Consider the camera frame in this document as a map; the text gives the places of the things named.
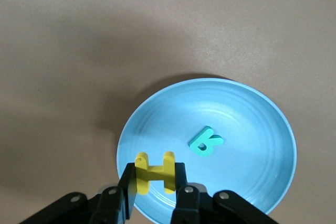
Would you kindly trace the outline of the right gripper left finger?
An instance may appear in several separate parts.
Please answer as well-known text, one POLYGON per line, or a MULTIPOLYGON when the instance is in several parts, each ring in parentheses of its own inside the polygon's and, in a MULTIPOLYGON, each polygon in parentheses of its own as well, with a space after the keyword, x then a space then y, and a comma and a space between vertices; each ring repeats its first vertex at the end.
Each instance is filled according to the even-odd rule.
POLYGON ((128 163, 115 186, 88 198, 68 193, 19 224, 125 224, 137 194, 135 164, 128 163))

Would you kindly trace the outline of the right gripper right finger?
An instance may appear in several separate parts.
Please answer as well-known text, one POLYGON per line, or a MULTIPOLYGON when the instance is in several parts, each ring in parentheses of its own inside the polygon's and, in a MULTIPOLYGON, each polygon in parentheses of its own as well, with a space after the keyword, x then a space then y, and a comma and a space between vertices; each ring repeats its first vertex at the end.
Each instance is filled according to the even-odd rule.
POLYGON ((170 224, 278 224, 230 190, 210 196, 189 185, 184 163, 175 164, 176 206, 170 224))

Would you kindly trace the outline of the yellow uppercase letter H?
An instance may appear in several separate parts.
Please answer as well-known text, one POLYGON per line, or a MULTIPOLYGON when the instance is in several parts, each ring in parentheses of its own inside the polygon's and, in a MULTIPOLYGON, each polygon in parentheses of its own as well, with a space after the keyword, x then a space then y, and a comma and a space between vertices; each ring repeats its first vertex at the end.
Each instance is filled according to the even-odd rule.
POLYGON ((172 194, 176 190, 175 185, 175 155, 173 152, 165 152, 163 164, 151 166, 147 153, 140 152, 135 158, 136 188, 140 195, 146 195, 150 191, 151 181, 163 181, 164 191, 172 194))

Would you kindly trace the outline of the teal uppercase letter R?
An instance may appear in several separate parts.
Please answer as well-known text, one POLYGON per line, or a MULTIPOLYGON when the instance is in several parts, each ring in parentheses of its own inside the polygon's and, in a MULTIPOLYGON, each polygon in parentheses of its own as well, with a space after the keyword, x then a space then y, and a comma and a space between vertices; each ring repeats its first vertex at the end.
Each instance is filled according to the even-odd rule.
POLYGON ((214 147, 222 145, 224 140, 221 136, 215 135, 210 126, 204 127, 189 142, 190 149, 200 157, 208 157, 212 154, 214 147))

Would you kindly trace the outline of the blue plate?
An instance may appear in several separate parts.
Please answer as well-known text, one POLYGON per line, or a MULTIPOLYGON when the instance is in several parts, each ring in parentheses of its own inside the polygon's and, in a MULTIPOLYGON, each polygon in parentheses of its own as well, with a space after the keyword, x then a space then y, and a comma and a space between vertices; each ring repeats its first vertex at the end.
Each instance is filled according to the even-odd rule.
POLYGON ((189 183, 204 185, 210 195, 234 191, 266 214, 286 194, 297 162, 283 112, 259 91, 219 78, 182 81, 145 100, 122 130, 118 173, 140 152, 150 165, 161 165, 167 151, 185 164, 189 183), (189 142, 206 126, 224 142, 200 157, 189 142))

